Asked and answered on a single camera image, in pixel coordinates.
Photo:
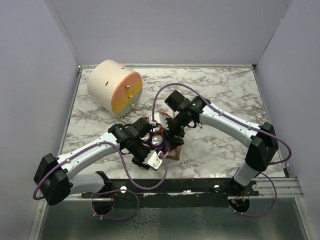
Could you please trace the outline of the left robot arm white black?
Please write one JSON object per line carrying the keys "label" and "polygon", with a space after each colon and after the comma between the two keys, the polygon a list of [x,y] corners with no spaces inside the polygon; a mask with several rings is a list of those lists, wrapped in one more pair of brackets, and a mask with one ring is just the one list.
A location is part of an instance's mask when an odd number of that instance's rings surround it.
{"label": "left robot arm white black", "polygon": [[112,125],[98,139],[72,152],[53,156],[43,156],[33,178],[36,191],[42,199],[53,206],[62,202],[70,194],[82,192],[84,184],[76,180],[76,175],[96,161],[125,149],[133,155],[132,162],[145,169],[158,170],[162,164],[160,152],[142,142],[152,129],[152,125],[141,117],[132,124]]}

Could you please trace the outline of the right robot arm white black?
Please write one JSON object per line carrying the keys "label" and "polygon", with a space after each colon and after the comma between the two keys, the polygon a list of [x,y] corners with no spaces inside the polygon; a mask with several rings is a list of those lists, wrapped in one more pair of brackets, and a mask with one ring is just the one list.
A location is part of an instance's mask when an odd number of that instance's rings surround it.
{"label": "right robot arm white black", "polygon": [[193,100],[184,97],[175,90],[164,101],[177,116],[168,121],[169,133],[184,136],[184,128],[193,122],[213,127],[242,143],[248,148],[244,163],[233,175],[229,189],[240,196],[248,189],[249,182],[258,173],[267,169],[279,145],[274,127],[266,122],[263,125],[245,121],[232,114],[224,113],[214,104],[196,96]]}

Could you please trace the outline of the orange red soda can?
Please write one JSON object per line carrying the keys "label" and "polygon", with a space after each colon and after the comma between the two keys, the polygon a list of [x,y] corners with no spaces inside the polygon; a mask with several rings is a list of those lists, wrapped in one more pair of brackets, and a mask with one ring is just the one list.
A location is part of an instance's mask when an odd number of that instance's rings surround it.
{"label": "orange red soda can", "polygon": [[153,129],[152,129],[152,132],[153,133],[159,133],[161,131],[161,128],[160,127],[154,127]]}

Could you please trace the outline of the purple fanta can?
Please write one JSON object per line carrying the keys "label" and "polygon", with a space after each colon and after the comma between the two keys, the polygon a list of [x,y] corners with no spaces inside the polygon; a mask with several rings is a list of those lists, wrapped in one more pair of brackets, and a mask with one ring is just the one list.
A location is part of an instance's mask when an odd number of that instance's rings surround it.
{"label": "purple fanta can", "polygon": [[151,144],[155,147],[159,147],[163,144],[163,137],[159,134],[155,134],[151,137]]}
{"label": "purple fanta can", "polygon": [[163,141],[160,150],[163,153],[169,153],[171,151],[171,143],[169,141]]}
{"label": "purple fanta can", "polygon": [[143,136],[143,137],[140,138],[140,140],[141,140],[143,143],[146,143],[146,144],[150,143],[150,142],[151,142],[151,139],[152,139],[152,137],[151,137],[151,135],[150,135],[149,132],[148,132],[145,136]]}

